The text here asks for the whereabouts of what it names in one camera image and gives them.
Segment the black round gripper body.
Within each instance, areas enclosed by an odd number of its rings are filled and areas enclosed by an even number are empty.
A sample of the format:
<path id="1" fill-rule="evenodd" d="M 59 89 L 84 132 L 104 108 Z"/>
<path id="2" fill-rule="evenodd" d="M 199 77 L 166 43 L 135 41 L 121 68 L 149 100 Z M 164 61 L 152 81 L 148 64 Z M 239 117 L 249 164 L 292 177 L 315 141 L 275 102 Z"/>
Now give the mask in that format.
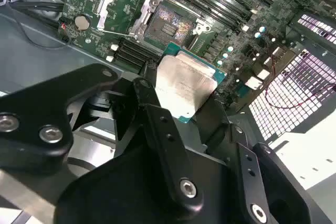
<path id="1" fill-rule="evenodd" d="M 187 150 L 204 205 L 190 223 L 243 223 L 227 166 Z M 146 146 L 113 158 L 71 183 L 58 200 L 54 223 L 181 223 L 166 198 Z"/>

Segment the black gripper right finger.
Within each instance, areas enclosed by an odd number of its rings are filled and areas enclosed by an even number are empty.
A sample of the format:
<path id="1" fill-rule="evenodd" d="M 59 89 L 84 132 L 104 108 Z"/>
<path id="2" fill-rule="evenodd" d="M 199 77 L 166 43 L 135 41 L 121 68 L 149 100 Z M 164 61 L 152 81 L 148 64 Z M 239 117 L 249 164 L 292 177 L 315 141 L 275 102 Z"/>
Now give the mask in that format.
<path id="1" fill-rule="evenodd" d="M 314 223 L 314 202 L 265 144 L 250 146 L 243 129 L 231 123 L 210 96 L 198 111 L 205 153 L 224 162 L 216 182 L 224 223 Z"/>

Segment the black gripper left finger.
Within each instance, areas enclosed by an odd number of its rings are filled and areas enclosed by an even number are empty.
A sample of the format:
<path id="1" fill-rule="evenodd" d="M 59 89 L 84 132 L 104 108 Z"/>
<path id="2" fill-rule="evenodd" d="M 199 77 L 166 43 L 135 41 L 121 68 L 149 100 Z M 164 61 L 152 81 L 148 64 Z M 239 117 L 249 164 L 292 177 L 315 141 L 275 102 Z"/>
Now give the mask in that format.
<path id="1" fill-rule="evenodd" d="M 1 168 L 59 171 L 73 145 L 73 130 L 89 120 L 83 112 L 89 99 L 111 91 L 118 80 L 114 71 L 95 63 L 2 97 Z M 161 107 L 153 85 L 135 78 L 111 101 L 118 107 L 127 145 L 121 155 L 146 146 L 168 205 L 181 221 L 194 218 L 203 208 L 203 192 L 171 113 Z"/>

